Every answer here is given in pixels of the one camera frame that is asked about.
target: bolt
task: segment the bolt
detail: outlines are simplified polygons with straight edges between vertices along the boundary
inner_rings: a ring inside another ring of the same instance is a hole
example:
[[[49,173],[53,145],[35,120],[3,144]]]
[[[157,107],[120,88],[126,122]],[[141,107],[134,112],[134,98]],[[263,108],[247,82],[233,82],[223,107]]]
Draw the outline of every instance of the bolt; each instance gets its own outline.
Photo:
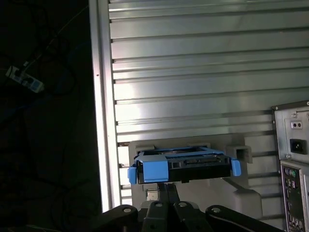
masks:
[[[219,209],[219,208],[212,208],[211,210],[214,213],[220,213],[221,212],[221,209]]]
[[[186,204],[185,202],[180,202],[178,205],[179,205],[180,207],[186,207],[186,206],[187,206],[187,204]]]

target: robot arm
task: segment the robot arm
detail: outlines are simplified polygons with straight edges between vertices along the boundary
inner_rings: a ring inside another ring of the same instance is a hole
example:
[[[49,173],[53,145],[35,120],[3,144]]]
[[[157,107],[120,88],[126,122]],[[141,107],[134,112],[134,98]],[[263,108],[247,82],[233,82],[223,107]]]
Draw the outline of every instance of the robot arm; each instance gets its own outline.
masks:
[[[201,212],[191,202],[180,201],[175,185],[159,184],[159,200],[147,201],[138,211],[131,205],[121,205],[92,223],[94,232],[282,232],[220,205]]]

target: white plug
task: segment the white plug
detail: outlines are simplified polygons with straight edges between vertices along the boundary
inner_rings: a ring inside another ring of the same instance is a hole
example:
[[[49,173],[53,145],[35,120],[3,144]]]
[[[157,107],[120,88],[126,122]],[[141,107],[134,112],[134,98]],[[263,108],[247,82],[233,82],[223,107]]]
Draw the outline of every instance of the white plug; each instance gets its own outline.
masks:
[[[30,75],[24,73],[22,76],[16,76],[15,72],[18,70],[19,68],[11,66],[6,72],[6,76],[35,93],[39,93],[44,90],[44,84]]]

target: aluminum frame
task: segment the aluminum frame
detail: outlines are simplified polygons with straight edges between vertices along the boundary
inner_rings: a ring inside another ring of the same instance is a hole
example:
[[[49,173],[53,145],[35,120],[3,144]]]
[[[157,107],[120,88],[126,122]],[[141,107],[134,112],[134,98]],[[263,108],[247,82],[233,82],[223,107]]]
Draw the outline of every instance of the aluminum frame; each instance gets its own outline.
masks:
[[[121,204],[107,0],[89,0],[102,211]]]

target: blue drive tray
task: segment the blue drive tray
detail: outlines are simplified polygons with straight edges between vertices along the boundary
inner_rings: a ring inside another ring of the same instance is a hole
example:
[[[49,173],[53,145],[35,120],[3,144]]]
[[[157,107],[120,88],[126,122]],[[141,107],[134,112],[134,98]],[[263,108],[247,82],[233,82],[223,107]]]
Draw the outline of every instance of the blue drive tray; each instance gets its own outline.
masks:
[[[206,147],[179,147],[141,151],[129,167],[132,185],[158,182],[188,182],[196,179],[241,175],[240,162],[223,151]]]

